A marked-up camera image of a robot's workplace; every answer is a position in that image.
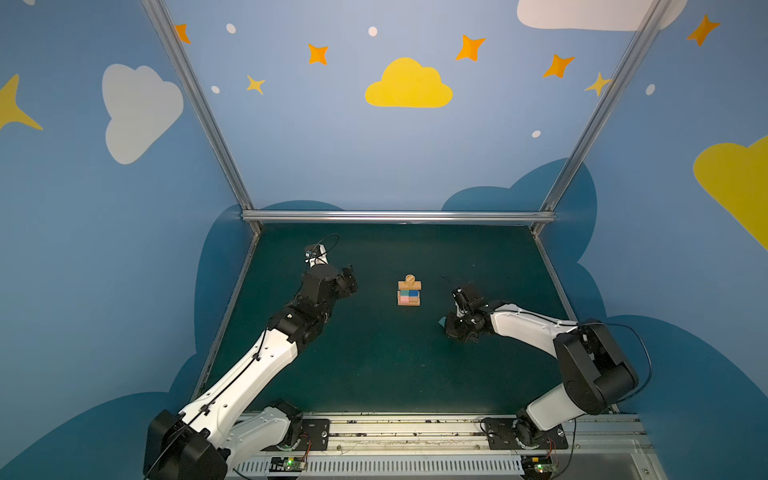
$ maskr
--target yellow cloud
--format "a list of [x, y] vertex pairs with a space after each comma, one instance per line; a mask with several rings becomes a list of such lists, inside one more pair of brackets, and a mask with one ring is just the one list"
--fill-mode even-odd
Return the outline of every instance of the yellow cloud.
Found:
[[707, 148], [694, 163], [694, 175], [768, 249], [768, 137], [751, 147], [717, 144]]
[[448, 104], [453, 90], [432, 67], [412, 58], [398, 58], [384, 70], [382, 80], [366, 90], [366, 101], [376, 107], [437, 108]]

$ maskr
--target robotic arm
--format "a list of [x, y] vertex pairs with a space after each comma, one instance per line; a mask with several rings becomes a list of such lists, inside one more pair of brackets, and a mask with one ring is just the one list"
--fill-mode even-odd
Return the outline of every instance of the robotic arm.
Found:
[[310, 268], [294, 298], [272, 315], [250, 350], [207, 392], [178, 415], [167, 410], [152, 421], [144, 478], [221, 480], [233, 465], [271, 446], [296, 446], [301, 412], [275, 402], [236, 424], [267, 383], [290, 364], [328, 322], [337, 299], [357, 291], [352, 266], [328, 264], [323, 245], [307, 247]]
[[559, 320], [502, 300], [486, 301], [469, 283], [453, 291], [445, 332], [462, 342], [479, 333], [510, 336], [558, 360], [562, 383], [517, 413], [515, 438], [535, 448], [544, 433], [585, 413], [597, 415], [637, 387], [637, 373], [605, 325]]

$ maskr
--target mounting plate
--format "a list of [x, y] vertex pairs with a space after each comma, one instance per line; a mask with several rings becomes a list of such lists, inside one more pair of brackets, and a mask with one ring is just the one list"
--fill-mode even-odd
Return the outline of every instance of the mounting plate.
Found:
[[[330, 427], [328, 419], [303, 419], [301, 421], [301, 432], [306, 434], [299, 436], [299, 443], [293, 448], [294, 452], [305, 452], [307, 446], [307, 437], [312, 440], [312, 452], [325, 452], [328, 449], [328, 428]], [[266, 447], [262, 452], [281, 452], [275, 445]]]
[[[488, 447], [491, 450], [522, 450], [522, 447], [515, 440], [515, 429], [512, 428], [514, 421], [515, 419], [494, 419], [492, 417], [486, 417], [482, 420], [482, 429], [488, 436]], [[549, 450], [547, 439], [552, 440], [554, 447], [558, 450], [568, 448], [568, 440], [565, 438], [562, 425], [545, 432], [537, 449]]]

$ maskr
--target red wire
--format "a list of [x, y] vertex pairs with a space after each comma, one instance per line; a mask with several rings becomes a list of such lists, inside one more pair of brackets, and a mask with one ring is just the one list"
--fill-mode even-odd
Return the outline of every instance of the red wire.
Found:
[[312, 439], [309, 435], [304, 433], [302, 433], [301, 436], [306, 437], [306, 452], [304, 453], [304, 461], [306, 462], [306, 457], [310, 454], [310, 449], [312, 448]]
[[560, 459], [558, 458], [558, 449], [557, 447], [554, 446], [554, 441], [552, 441], [552, 448], [554, 450], [554, 461], [555, 461], [554, 467], [557, 468], [560, 466]]

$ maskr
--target yellow star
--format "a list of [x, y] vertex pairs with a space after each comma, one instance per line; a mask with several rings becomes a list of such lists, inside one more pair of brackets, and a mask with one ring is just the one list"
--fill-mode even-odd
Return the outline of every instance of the yellow star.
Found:
[[3, 88], [0, 88], [0, 129], [5, 125], [17, 121], [20, 124], [28, 125], [32, 128], [42, 130], [43, 127], [32, 120], [29, 115], [24, 113], [16, 104], [16, 90], [18, 89], [18, 75], [14, 75], [8, 80]]
[[710, 19], [705, 15], [704, 20], [701, 21], [699, 27], [694, 30], [694, 33], [688, 35], [686, 40], [695, 40], [699, 46], [707, 39], [707, 35], [710, 34], [715, 28], [719, 27], [719, 23], [710, 22]]
[[479, 40], [472, 40], [470, 37], [464, 35], [464, 45], [462, 46], [462, 50], [458, 53], [456, 60], [461, 60], [462, 58], [470, 58], [473, 61], [477, 61], [478, 48], [480, 48], [480, 45], [482, 45], [482, 42], [484, 41], [484, 38], [480, 38]]
[[310, 44], [310, 63], [318, 61], [323, 65], [328, 65], [326, 63], [326, 50], [328, 50], [328, 47], [316, 47]]
[[187, 24], [183, 23], [181, 25], [174, 25], [176, 27], [176, 33], [179, 34], [179, 40], [183, 41], [184, 43], [191, 44], [190, 38], [187, 37]]
[[592, 84], [591, 87], [585, 88], [584, 91], [594, 90], [598, 93], [598, 97], [603, 92], [603, 87], [608, 84], [608, 82], [611, 81], [610, 78], [603, 79], [602, 73], [598, 72], [598, 79]]
[[250, 75], [246, 75], [246, 76], [248, 77], [248, 80], [250, 80], [250, 85], [248, 85], [248, 88], [246, 88], [246, 91], [258, 90], [260, 94], [264, 95], [264, 92], [261, 91], [261, 84], [264, 83], [264, 80], [255, 81], [250, 77]]
[[547, 73], [545, 73], [544, 76], [548, 77], [549, 75], [557, 75], [558, 77], [563, 78], [565, 67], [567, 67], [574, 58], [575, 57], [560, 58], [555, 55], [554, 58], [552, 58], [552, 66], [549, 68], [549, 70], [547, 70]]

